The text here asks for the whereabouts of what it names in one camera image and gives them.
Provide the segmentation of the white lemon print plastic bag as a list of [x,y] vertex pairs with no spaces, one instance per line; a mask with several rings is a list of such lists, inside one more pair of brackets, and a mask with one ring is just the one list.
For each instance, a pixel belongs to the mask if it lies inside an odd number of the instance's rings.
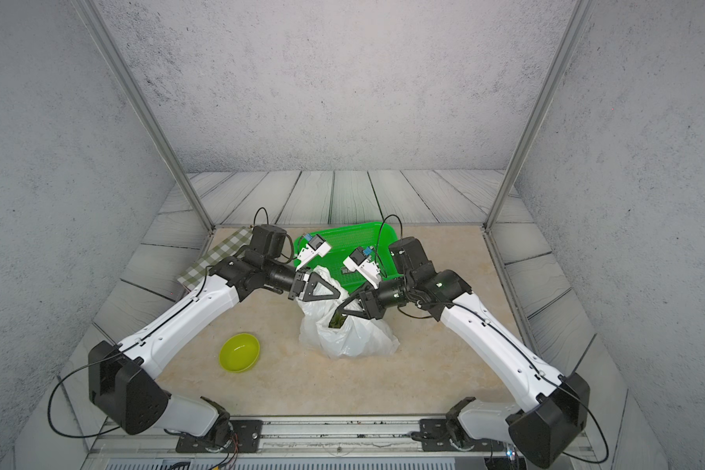
[[313,272],[340,292],[340,298],[314,302],[297,301],[304,313],[299,341],[302,346],[325,354],[331,360],[393,356],[401,343],[392,328],[380,319],[367,320],[357,316],[342,316],[331,327],[335,311],[348,298],[349,292],[335,280],[329,270],[317,266]]

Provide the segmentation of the green unripe pineapple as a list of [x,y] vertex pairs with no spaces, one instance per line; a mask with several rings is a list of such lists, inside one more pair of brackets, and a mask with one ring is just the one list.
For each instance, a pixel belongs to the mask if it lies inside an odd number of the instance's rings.
[[343,327],[346,320],[347,316],[344,313],[334,313],[328,323],[328,327],[331,329],[340,329]]

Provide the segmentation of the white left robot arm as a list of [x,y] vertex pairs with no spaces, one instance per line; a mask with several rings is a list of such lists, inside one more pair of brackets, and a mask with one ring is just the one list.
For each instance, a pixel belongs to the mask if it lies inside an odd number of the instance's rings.
[[202,330],[254,291],[318,302],[321,297],[315,288],[322,285],[329,291],[326,299],[339,298],[339,290],[309,268],[311,260],[330,252],[330,244],[313,235],[295,262],[280,262],[288,237],[276,225],[254,227],[249,244],[208,266],[195,290],[149,325],[117,344],[97,344],[85,366],[90,403],[129,435],[159,428],[193,438],[211,452],[236,452],[230,414],[224,407],[207,398],[172,395],[156,380]]

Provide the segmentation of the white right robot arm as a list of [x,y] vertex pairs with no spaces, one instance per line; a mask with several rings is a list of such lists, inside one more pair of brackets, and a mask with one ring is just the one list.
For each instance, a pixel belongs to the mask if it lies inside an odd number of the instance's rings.
[[588,382],[578,373],[562,374],[527,348],[460,275],[436,270],[418,239],[405,237],[391,244],[389,253],[398,275],[388,280],[382,278],[372,250],[358,247],[345,258],[345,268],[365,282],[336,315],[380,319],[390,307],[412,303],[464,340],[514,399],[509,405],[467,397],[446,414],[442,432],[419,432],[413,439],[447,442],[457,450],[472,450],[481,440],[503,442],[528,462],[550,468],[595,420]]

